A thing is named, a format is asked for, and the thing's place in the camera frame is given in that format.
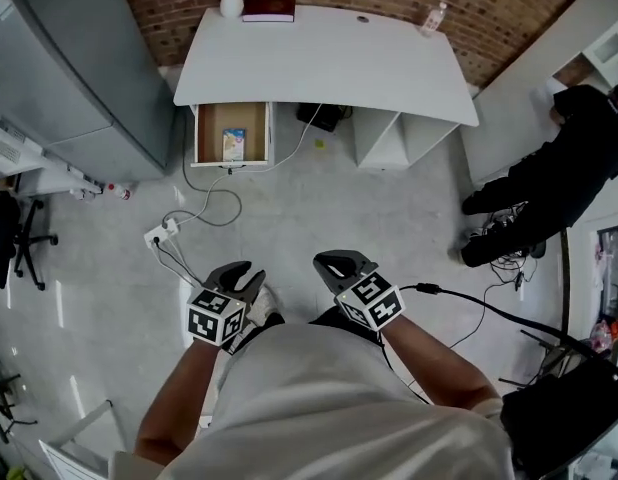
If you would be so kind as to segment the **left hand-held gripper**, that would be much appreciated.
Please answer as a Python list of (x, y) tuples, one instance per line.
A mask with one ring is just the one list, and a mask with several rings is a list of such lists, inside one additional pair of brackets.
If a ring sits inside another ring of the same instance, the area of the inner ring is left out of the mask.
[(192, 292), (186, 304), (189, 336), (222, 347), (243, 329), (266, 279), (260, 270), (240, 291), (237, 284), (251, 266), (250, 261), (237, 261), (218, 267)]

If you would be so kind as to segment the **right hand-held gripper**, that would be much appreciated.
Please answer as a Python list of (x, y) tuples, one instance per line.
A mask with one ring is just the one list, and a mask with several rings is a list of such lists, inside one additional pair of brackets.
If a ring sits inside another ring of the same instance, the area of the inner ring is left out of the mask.
[(312, 260), (318, 275), (346, 316), (370, 330), (382, 330), (405, 310), (399, 288), (377, 262), (354, 250), (318, 253)]

